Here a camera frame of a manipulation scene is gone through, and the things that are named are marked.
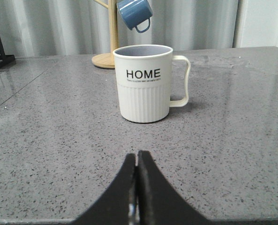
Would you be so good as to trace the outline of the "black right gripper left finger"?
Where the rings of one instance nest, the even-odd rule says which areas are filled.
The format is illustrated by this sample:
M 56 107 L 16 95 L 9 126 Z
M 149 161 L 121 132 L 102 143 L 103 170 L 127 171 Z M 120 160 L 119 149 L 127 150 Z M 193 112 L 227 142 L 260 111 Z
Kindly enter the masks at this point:
M 107 190 L 72 225 L 136 224 L 135 154 L 127 154 L 120 171 Z

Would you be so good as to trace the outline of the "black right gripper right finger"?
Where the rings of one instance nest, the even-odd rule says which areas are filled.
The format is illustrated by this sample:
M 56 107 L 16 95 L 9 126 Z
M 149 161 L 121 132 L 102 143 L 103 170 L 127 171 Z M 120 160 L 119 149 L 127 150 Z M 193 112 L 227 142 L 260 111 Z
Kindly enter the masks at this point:
M 150 152 L 138 153 L 138 200 L 142 225 L 209 225 L 174 190 L 156 166 Z

